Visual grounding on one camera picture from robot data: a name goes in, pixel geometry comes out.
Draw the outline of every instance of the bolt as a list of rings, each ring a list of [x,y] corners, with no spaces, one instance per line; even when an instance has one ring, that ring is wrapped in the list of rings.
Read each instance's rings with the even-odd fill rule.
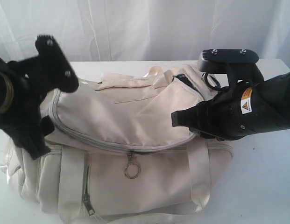
[[[213,55],[216,55],[216,54],[218,53],[218,50],[217,50],[217,49],[213,49],[213,50],[211,51],[211,53],[212,53]]]
[[[246,54],[246,50],[245,50],[245,49],[242,49],[242,50],[240,51],[240,54],[241,54],[241,55],[245,55],[245,54]]]
[[[52,41],[52,39],[48,39],[48,40],[47,40],[47,45],[48,45],[48,46],[53,46],[53,41]]]
[[[70,71],[66,71],[65,72],[65,76],[66,76],[66,78],[69,78],[71,76],[71,72]]]

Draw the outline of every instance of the bag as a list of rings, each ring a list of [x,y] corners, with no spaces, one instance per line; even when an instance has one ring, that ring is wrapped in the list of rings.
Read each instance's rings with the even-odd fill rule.
[[[142,78],[108,73],[72,94],[51,92],[41,105],[56,125],[51,153],[33,161],[11,142],[1,162],[8,184],[64,223],[168,223],[202,210],[232,148],[172,127],[172,112],[216,94],[201,75],[195,64],[155,66]]]

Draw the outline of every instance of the white surface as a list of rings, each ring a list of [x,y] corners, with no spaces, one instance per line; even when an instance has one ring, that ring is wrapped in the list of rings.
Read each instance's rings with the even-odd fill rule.
[[[102,72],[143,76],[153,65],[163,70],[191,61],[73,62],[78,76],[100,80]],[[265,79],[289,71],[281,60],[260,60]],[[225,76],[219,75],[224,83]],[[0,153],[7,141],[0,131]],[[187,223],[198,224],[290,224],[290,130],[245,137],[234,144],[232,163],[214,186],[207,207]],[[40,211],[6,185],[0,172],[0,224],[60,224],[57,215]],[[78,220],[76,224],[95,223]]]
[[[290,66],[290,0],[0,0],[0,56],[54,35],[71,61],[193,60],[245,48]]]

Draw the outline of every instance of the white curtain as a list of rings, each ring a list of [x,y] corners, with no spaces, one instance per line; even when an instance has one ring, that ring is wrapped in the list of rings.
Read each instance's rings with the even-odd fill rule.
[[[0,0],[0,56],[51,34],[71,61],[196,60],[251,49],[290,67],[290,0]]]

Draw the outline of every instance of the white table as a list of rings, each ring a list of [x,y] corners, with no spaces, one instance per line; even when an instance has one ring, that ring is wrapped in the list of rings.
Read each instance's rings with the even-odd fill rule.
[[[72,62],[72,65],[79,77],[97,81],[102,72],[143,76],[153,65],[167,70],[190,62]],[[265,79],[289,71],[279,59],[260,60],[258,66]],[[227,83],[224,75],[218,79]],[[0,153],[6,141],[0,131]],[[213,188],[207,207],[187,223],[290,224],[290,130],[245,137],[233,145],[234,158]],[[37,204],[20,199],[5,182],[5,175],[0,172],[0,224],[61,223],[57,215],[44,214]]]

